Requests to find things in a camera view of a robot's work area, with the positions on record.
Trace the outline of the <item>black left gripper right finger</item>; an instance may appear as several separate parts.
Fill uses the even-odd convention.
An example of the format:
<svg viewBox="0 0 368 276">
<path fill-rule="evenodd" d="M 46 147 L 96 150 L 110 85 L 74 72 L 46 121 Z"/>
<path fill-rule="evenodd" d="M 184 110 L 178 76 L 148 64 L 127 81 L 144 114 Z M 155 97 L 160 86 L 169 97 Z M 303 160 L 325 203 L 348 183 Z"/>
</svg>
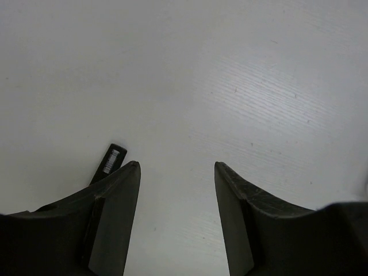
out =
<svg viewBox="0 0 368 276">
<path fill-rule="evenodd" d="M 367 203 L 310 210 L 223 162 L 214 182 L 230 275 L 366 275 Z"/>
</svg>

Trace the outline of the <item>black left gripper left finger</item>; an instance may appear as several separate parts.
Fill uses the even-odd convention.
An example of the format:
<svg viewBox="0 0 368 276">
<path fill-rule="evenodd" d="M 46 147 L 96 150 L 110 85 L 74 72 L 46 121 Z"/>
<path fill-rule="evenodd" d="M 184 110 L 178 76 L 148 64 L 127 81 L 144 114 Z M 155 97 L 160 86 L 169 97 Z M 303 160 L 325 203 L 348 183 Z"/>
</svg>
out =
<svg viewBox="0 0 368 276">
<path fill-rule="evenodd" d="M 140 164 L 34 212 L 1 216 L 2 275 L 123 275 Z"/>
</svg>

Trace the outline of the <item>black highlighter pink cap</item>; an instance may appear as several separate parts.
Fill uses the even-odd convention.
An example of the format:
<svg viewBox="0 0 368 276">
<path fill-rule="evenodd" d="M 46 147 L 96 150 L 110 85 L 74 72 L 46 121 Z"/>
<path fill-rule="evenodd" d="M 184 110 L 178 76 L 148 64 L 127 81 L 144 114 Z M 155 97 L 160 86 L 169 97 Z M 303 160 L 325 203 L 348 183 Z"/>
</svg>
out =
<svg viewBox="0 0 368 276">
<path fill-rule="evenodd" d="M 92 177 L 90 185 L 103 180 L 110 174 L 117 171 L 122 166 L 127 152 L 128 151 L 124 147 L 111 143 L 104 157 L 102 158 L 94 176 Z"/>
</svg>

